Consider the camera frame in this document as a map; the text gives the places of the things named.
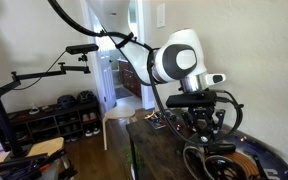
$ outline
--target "white wall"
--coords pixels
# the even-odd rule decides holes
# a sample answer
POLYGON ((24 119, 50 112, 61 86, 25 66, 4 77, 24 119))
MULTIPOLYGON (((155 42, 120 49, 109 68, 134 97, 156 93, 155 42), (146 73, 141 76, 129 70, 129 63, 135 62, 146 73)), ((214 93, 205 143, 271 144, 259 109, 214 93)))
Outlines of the white wall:
MULTIPOLYGON (((288 163, 288 1, 151 1, 153 47, 182 28, 198 33, 209 73, 225 73, 214 86, 245 104, 239 130, 272 146, 288 163), (156 28, 156 7, 166 5, 166 26, 156 28)), ((162 101, 178 83, 158 86, 162 101)), ((235 119, 226 115, 227 124, 235 119)))
MULTIPOLYGON (((58 2, 77 22, 84 23, 80 1, 58 2)), ((44 72, 66 46, 84 43, 87 37, 61 20, 47 0, 0 0, 0 86, 11 82, 11 71, 18 74, 44 72)), ((66 65, 83 66, 77 58, 66 53, 61 61, 66 65)), ((55 65, 52 70, 59 70, 59 66, 55 65)), ((34 80, 22 81, 21 87, 32 82, 34 80)), ((30 108, 31 102, 37 106, 54 104, 61 95, 76 95, 86 89, 97 94, 94 74, 68 72, 64 76, 43 78, 27 90, 11 91, 2 101, 6 111, 12 112, 30 108)))

